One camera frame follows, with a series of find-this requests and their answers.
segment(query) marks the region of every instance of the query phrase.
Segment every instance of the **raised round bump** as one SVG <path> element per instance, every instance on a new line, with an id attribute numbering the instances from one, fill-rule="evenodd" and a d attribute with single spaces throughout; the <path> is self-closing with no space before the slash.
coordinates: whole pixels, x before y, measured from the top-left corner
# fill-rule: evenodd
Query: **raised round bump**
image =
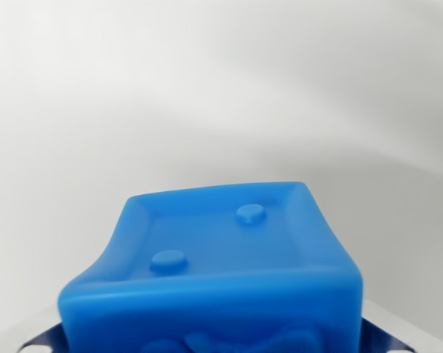
<path id="1" fill-rule="evenodd" d="M 243 224 L 258 224 L 266 217 L 266 210 L 260 204 L 245 204 L 236 210 L 236 217 Z"/>
<path id="2" fill-rule="evenodd" d="M 174 273 L 187 266 L 187 258 L 180 250 L 158 252 L 151 259 L 149 269 L 153 272 Z"/>

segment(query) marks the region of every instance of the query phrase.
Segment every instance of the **metal stand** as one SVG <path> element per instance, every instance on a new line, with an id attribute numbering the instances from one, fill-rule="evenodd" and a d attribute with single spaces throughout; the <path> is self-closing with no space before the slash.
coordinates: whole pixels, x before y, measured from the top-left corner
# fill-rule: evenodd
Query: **metal stand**
<path id="1" fill-rule="evenodd" d="M 0 335 L 0 353 L 69 353 L 55 308 Z M 443 353 L 443 343 L 410 323 L 364 301 L 361 353 Z"/>

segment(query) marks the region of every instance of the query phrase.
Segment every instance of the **gray background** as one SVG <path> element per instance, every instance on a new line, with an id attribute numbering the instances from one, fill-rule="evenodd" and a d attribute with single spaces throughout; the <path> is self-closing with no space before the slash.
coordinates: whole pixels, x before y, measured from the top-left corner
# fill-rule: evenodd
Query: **gray background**
<path id="1" fill-rule="evenodd" d="M 443 339 L 443 1 L 0 1 L 0 331 L 127 197 L 278 180 Z"/>

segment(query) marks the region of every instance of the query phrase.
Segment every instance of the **blue cube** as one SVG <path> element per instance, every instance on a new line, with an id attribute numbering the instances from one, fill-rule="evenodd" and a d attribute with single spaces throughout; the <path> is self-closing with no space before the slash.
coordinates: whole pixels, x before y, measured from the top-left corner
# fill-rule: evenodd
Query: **blue cube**
<path id="1" fill-rule="evenodd" d="M 357 353 L 361 275 L 306 186 L 134 196 L 60 294 L 71 353 Z"/>

